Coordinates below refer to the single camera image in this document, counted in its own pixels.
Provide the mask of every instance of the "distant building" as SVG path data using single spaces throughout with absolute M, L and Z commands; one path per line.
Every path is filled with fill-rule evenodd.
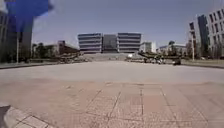
M 78 40 L 82 53 L 101 53 L 103 41 L 101 33 L 79 34 Z
M 141 42 L 139 33 L 79 34 L 80 51 L 88 53 L 134 53 L 138 52 Z
M 117 53 L 117 36 L 114 34 L 103 35 L 102 53 Z
M 48 47 L 47 56 L 56 57 L 63 54 L 78 53 L 78 48 L 67 44 L 64 40 L 58 41 L 57 44 L 46 45 Z
M 141 34 L 140 33 L 118 33 L 118 52 L 134 53 L 140 49 Z
M 156 43 L 143 42 L 141 43 L 140 51 L 148 53 L 156 53 Z
M 187 48 L 185 45 L 182 44 L 174 44 L 174 47 L 176 49 L 176 53 L 177 55 L 186 55 L 187 53 Z M 171 50 L 171 46 L 170 45 L 165 45 L 165 46 L 161 46 L 159 47 L 159 53 L 163 54 L 163 55 L 169 55 L 169 51 Z
M 224 9 L 210 12 L 207 19 L 211 54 L 214 58 L 224 57 Z

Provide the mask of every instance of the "road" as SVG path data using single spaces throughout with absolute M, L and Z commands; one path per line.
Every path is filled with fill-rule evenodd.
M 88 62 L 0 70 L 0 101 L 60 128 L 223 128 L 224 70 Z

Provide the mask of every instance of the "car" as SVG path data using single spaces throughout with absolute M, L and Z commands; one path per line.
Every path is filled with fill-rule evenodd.
M 176 65 L 181 65 L 181 59 L 173 60 L 173 66 L 176 66 Z

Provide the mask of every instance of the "stone pavement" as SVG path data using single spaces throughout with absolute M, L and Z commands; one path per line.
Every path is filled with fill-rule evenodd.
M 10 107 L 5 115 L 0 116 L 3 116 L 0 128 L 54 128 L 49 123 L 14 107 Z
M 38 81 L 26 95 L 22 94 L 27 91 L 25 88 L 6 87 L 4 91 L 8 94 L 0 91 L 0 100 L 7 100 L 38 117 L 11 109 L 6 116 L 9 127 L 46 128 L 46 122 L 59 128 L 224 127 L 224 86 L 219 84 Z M 29 88 L 26 82 L 18 84 Z

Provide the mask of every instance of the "white building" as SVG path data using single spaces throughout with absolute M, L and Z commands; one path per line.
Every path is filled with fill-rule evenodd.
M 215 58 L 224 57 L 224 9 L 210 12 L 207 16 L 209 49 Z
M 148 53 L 156 53 L 156 43 L 155 42 L 143 42 L 140 45 L 140 51 Z

